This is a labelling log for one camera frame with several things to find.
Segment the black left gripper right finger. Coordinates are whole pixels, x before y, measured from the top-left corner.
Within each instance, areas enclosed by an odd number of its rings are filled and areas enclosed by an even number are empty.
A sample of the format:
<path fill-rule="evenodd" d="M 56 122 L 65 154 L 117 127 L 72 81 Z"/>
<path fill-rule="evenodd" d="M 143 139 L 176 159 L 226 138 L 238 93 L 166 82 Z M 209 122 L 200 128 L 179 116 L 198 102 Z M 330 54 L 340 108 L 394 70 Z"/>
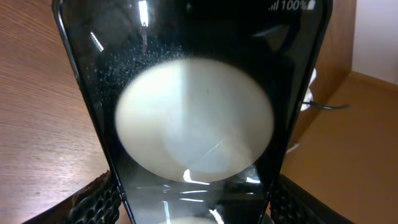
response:
<path fill-rule="evenodd" d="M 277 224 L 353 224 L 282 174 L 272 184 L 270 204 Z"/>

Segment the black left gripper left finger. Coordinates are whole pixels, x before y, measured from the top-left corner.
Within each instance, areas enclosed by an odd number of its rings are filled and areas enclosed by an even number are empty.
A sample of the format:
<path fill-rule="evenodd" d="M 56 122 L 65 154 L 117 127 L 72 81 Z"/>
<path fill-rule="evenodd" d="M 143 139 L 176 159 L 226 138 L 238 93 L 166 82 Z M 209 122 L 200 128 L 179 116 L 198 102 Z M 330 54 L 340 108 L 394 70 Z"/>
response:
<path fill-rule="evenodd" d="M 24 224 L 114 224 L 121 198 L 112 173 L 106 171 L 72 196 Z"/>

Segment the white power strip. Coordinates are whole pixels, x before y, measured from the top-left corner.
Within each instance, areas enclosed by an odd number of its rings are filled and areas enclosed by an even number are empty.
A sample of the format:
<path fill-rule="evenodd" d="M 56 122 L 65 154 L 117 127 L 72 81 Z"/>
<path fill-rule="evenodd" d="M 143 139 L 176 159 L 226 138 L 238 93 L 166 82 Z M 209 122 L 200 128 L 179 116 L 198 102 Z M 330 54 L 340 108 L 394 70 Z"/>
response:
<path fill-rule="evenodd" d="M 312 94 L 312 91 L 310 89 L 310 86 L 315 81 L 316 77 L 317 77 L 317 70 L 316 70 L 316 68 L 314 68 L 313 72 L 312 72 L 312 75 L 311 75 L 311 78 L 310 78 L 310 82 L 308 84 L 308 88 L 307 88 L 307 90 L 305 92 L 303 103 L 302 103 L 301 108 L 300 108 L 301 111 L 305 111 L 305 110 L 309 109 L 310 102 L 313 101 L 313 94 Z"/>

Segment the black samsung smartphone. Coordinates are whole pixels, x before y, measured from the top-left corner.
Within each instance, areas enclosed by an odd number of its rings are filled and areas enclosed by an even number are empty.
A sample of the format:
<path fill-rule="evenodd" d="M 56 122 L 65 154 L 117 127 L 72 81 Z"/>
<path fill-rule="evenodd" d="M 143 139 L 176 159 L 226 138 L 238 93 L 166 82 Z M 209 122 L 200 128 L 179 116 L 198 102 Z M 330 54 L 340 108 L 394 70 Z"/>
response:
<path fill-rule="evenodd" d="M 262 222 L 332 9 L 52 2 L 131 222 Z"/>

